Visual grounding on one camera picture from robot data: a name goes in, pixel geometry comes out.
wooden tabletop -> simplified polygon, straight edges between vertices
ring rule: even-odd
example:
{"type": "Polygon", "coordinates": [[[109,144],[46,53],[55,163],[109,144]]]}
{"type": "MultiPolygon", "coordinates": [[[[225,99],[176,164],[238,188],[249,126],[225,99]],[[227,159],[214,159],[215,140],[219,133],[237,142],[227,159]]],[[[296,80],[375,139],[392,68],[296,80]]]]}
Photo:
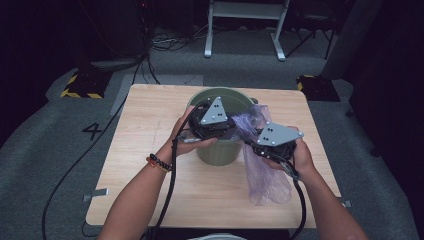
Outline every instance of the wooden tabletop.
{"type": "MultiPolygon", "coordinates": [[[[92,199],[86,220],[103,225],[112,203],[124,186],[146,164],[169,137],[176,119],[190,100],[205,87],[136,84],[130,89],[96,189],[109,195],[92,199]]],[[[272,121],[297,126],[305,133],[314,163],[336,196],[340,196],[314,120],[300,91],[237,88],[268,105],[272,121]]],[[[165,202],[171,174],[167,174],[154,216],[156,224],[165,202]]],[[[306,228],[315,228],[309,197],[306,228]]],[[[227,166],[211,166],[196,151],[177,159],[176,183],[162,223],[163,227],[199,228],[297,228],[301,220],[299,196],[293,187],[292,200],[253,206],[249,200],[243,152],[227,166]]]]}

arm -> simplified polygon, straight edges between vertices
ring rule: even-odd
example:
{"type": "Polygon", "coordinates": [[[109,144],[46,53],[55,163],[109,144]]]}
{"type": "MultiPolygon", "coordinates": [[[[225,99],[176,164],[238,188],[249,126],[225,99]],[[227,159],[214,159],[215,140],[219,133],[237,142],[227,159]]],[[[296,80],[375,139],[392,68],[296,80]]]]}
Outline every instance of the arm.
{"type": "MultiPolygon", "coordinates": [[[[172,140],[192,108],[188,108],[184,116],[178,119],[168,141],[156,153],[156,157],[168,165],[172,162],[172,140]]],[[[215,141],[179,143],[177,156],[215,141]]],[[[166,172],[160,168],[146,164],[116,198],[98,239],[140,239],[153,216],[165,175],[166,172]]]]}
{"type": "MultiPolygon", "coordinates": [[[[308,192],[320,239],[368,239],[316,170],[306,143],[302,139],[297,139],[296,144],[294,152],[296,170],[308,192]]],[[[278,163],[269,159],[264,161],[274,169],[283,170],[278,163]]]]}

plastic bag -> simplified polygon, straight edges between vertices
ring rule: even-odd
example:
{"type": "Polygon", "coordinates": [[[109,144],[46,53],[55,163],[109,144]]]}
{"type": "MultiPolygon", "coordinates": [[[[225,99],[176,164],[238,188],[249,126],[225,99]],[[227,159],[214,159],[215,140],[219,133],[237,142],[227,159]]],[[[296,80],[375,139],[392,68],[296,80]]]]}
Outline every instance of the plastic bag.
{"type": "MultiPolygon", "coordinates": [[[[268,106],[258,104],[253,105],[245,113],[232,116],[232,119],[237,125],[233,140],[256,141],[259,134],[255,129],[262,129],[266,122],[271,121],[268,106]]],[[[291,185],[283,171],[270,168],[247,144],[243,146],[243,154],[249,184],[249,199],[253,205],[264,205],[269,200],[280,204],[291,200],[291,185]]]]}

bracelet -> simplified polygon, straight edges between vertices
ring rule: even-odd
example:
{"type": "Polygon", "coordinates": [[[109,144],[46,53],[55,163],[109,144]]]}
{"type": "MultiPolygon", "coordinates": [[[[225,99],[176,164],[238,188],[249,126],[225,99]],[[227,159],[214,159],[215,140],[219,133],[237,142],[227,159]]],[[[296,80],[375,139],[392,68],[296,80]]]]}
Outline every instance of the bracelet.
{"type": "Polygon", "coordinates": [[[158,167],[167,173],[172,170],[172,167],[170,165],[162,162],[153,153],[151,153],[150,156],[146,157],[146,161],[150,164],[150,166],[158,167]]]}

gray carpet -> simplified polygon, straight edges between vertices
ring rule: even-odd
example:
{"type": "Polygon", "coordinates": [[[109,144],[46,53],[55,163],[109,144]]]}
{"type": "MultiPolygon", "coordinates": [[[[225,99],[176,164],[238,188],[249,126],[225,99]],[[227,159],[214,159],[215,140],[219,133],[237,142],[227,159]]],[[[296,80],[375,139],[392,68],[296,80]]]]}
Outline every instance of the gray carpet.
{"type": "MultiPolygon", "coordinates": [[[[282,34],[286,51],[297,42],[296,34],[282,34]]],[[[326,40],[321,34],[285,62],[277,60],[267,31],[219,33],[210,59],[203,57],[204,43],[200,39],[178,51],[152,50],[158,80],[202,76],[204,86],[296,89],[297,76],[317,75],[325,65],[326,40]]],[[[150,79],[146,64],[143,69],[150,79]]],[[[49,103],[8,139],[0,150],[0,239],[42,238],[42,213],[50,193],[93,143],[91,134],[82,130],[93,123],[99,129],[106,127],[134,70],[115,72],[104,99],[61,98],[75,69],[64,73],[46,93],[49,103]]],[[[138,81],[144,81],[140,74],[138,81]]],[[[418,239],[405,195],[384,161],[369,154],[372,143],[355,117],[345,116],[352,86],[343,80],[333,82],[341,102],[309,102],[309,106],[341,193],[353,204],[349,211],[371,239],[418,239]]],[[[96,186],[118,120],[119,116],[59,187],[47,213],[48,239],[86,239],[81,227],[88,203],[82,196],[96,186]]],[[[86,234],[99,229],[84,227],[86,234]]],[[[318,239],[317,232],[305,229],[299,239],[318,239]]]]}

